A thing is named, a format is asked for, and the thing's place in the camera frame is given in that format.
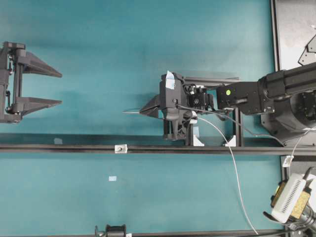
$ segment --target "teal table surface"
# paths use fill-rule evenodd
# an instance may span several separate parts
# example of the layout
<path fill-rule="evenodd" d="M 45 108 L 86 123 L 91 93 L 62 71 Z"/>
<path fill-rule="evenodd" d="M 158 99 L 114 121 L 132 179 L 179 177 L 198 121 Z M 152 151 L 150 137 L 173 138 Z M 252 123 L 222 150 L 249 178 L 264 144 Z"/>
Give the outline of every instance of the teal table surface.
<path fill-rule="evenodd" d="M 0 132 L 162 135 L 161 120 L 122 111 L 145 105 L 167 70 L 242 80 L 273 72 L 270 18 L 269 0 L 2 0 L 0 41 L 25 43 L 63 74 L 25 75 L 23 96 L 63 104 Z M 206 118 L 229 138 L 230 122 Z M 243 119 L 266 132 L 259 117 Z M 237 166 L 254 226 L 279 229 L 262 214 L 279 158 L 237 156 Z M 250 229 L 230 156 L 0 154 L 0 236 L 92 234 L 105 224 L 134 233 Z"/>

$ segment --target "black metal rail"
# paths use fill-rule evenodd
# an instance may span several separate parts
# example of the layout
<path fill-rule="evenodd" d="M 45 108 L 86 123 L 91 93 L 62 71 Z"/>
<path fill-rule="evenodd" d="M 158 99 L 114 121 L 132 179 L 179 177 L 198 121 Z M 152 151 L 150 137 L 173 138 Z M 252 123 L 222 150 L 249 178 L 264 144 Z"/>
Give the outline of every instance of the black metal rail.
<path fill-rule="evenodd" d="M 229 154 L 228 147 L 188 147 L 188 146 L 127 146 L 128 154 Z M 235 155 L 290 155 L 288 147 L 232 147 Z M 45 145 L 45 144 L 0 144 L 0 152 L 5 153 L 101 153 L 114 154 L 114 145 Z M 316 148 L 297 148 L 297 156 L 315 156 Z"/>

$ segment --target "white label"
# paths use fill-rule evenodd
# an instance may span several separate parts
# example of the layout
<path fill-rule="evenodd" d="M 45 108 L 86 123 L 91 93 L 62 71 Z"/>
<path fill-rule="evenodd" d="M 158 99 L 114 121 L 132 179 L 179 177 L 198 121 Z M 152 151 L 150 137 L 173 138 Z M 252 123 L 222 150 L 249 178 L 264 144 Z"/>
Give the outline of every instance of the white label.
<path fill-rule="evenodd" d="M 117 180 L 117 177 L 116 176 L 109 176 L 109 181 L 116 181 Z"/>
<path fill-rule="evenodd" d="M 166 75 L 166 88 L 174 90 L 174 75 L 169 71 L 167 71 Z"/>

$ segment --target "black mount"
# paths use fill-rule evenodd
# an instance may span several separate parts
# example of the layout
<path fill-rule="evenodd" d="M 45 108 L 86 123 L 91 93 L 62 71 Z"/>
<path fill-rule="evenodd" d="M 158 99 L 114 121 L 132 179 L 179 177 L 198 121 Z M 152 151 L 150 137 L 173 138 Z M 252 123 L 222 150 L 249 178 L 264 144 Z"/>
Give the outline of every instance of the black mount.
<path fill-rule="evenodd" d="M 24 115 L 61 104 L 60 100 L 22 97 L 22 75 L 40 74 L 61 78 L 62 74 L 27 52 L 24 44 L 4 42 L 0 50 L 0 122 L 20 122 Z M 7 90 L 9 76 L 14 73 L 13 101 Z"/>
<path fill-rule="evenodd" d="M 110 226 L 106 225 L 105 231 L 99 231 L 98 227 L 94 228 L 95 237 L 126 237 L 126 225 Z"/>

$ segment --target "white cable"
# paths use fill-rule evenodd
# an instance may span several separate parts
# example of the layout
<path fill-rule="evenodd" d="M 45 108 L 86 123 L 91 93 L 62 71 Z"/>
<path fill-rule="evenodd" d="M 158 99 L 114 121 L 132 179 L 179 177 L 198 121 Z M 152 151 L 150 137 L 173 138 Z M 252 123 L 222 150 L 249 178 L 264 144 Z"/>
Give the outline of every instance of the white cable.
<path fill-rule="evenodd" d="M 295 144 L 294 148 L 293 148 L 293 151 L 292 151 L 292 159 L 294 158 L 294 152 L 296 150 L 296 147 L 298 146 L 298 144 L 300 144 L 302 138 L 307 135 L 310 131 L 313 131 L 314 129 L 316 129 L 316 126 L 315 127 L 312 127 L 312 128 L 309 128 L 306 132 L 304 132 L 304 134 L 300 137 L 300 139 L 298 139 L 297 143 Z M 292 161 L 290 162 L 289 166 L 288 166 L 288 174 L 289 176 L 291 175 L 291 164 L 292 164 Z"/>
<path fill-rule="evenodd" d="M 240 199 L 240 203 L 241 203 L 241 206 L 242 206 L 242 209 L 243 209 L 243 212 L 245 214 L 245 217 L 246 217 L 246 220 L 248 222 L 248 224 L 251 226 L 252 230 L 258 235 L 259 233 L 256 231 L 256 229 L 254 228 L 254 226 L 252 225 L 249 217 L 248 217 L 248 214 L 247 214 L 247 211 L 246 211 L 246 207 L 243 203 L 243 198 L 242 198 L 242 195 L 241 195 L 241 188 L 240 188 L 240 181 L 239 181 L 239 175 L 238 175 L 238 171 L 237 171 L 237 165 L 236 165 L 236 159 L 235 159 L 235 156 L 233 154 L 233 151 L 232 151 L 232 148 L 230 147 L 225 135 L 222 133 L 222 131 L 214 124 L 212 124 L 210 121 L 204 119 L 204 118 L 200 118 L 198 117 L 198 119 L 212 125 L 221 135 L 222 137 L 225 139 L 226 143 L 227 143 L 227 146 L 232 154 L 232 158 L 233 158 L 233 163 L 234 163 L 234 168 L 235 168 L 235 174 L 236 174 L 236 179 L 237 179 L 237 185 L 238 185 L 238 193 L 239 193 L 239 199 Z"/>

